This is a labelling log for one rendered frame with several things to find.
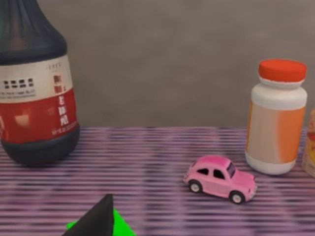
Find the gray background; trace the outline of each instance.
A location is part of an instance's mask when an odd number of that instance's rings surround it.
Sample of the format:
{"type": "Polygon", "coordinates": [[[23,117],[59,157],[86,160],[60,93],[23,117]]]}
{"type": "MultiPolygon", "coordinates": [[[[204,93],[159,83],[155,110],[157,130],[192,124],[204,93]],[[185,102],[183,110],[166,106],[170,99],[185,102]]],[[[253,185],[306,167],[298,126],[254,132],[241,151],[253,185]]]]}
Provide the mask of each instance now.
{"type": "Polygon", "coordinates": [[[39,0],[69,44],[82,125],[246,125],[265,58],[308,67],[314,0],[39,0]]]}

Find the car roof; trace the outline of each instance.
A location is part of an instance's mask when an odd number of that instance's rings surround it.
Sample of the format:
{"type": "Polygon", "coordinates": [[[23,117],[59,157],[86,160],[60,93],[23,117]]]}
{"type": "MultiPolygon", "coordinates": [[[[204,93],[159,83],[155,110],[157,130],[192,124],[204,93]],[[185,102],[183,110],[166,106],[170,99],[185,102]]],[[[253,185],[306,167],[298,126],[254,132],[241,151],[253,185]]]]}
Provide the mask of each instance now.
{"type": "Polygon", "coordinates": [[[207,165],[216,165],[218,167],[227,168],[228,165],[231,163],[231,161],[224,156],[208,155],[208,156],[200,157],[197,160],[197,163],[207,164],[207,165]]]}

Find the car's front wheel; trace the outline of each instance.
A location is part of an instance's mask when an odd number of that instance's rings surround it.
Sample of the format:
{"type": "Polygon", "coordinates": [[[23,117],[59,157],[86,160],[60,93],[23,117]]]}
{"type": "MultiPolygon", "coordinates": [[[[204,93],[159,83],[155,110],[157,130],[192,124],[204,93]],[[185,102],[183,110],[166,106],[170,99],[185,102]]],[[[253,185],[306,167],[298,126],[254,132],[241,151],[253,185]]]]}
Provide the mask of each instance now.
{"type": "Polygon", "coordinates": [[[235,204],[242,204],[245,201],[245,196],[239,191],[232,191],[230,193],[229,199],[235,204]]]}
{"type": "Polygon", "coordinates": [[[189,189],[191,190],[191,192],[201,193],[202,192],[202,185],[199,181],[191,180],[191,181],[189,181],[189,189]]]}

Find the toy car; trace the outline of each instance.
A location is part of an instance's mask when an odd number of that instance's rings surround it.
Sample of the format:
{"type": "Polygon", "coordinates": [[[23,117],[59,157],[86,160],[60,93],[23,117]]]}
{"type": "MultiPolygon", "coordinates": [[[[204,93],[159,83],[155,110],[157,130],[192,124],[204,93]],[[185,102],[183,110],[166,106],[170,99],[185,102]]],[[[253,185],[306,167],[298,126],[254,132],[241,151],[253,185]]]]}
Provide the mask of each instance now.
{"type": "Polygon", "coordinates": [[[253,175],[237,170],[228,158],[218,155],[200,157],[183,180],[194,193],[229,198],[235,204],[251,200],[257,191],[253,175]]]}

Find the orange cap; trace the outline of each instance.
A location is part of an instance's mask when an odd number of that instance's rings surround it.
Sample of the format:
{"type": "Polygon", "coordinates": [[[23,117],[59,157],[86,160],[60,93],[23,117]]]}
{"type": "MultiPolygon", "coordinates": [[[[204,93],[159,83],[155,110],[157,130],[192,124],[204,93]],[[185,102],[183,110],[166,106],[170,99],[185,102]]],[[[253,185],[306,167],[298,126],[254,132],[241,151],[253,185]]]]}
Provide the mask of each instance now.
{"type": "Polygon", "coordinates": [[[294,83],[304,80],[306,70],[306,65],[297,61],[269,59],[260,62],[258,73],[263,79],[294,83]]]}

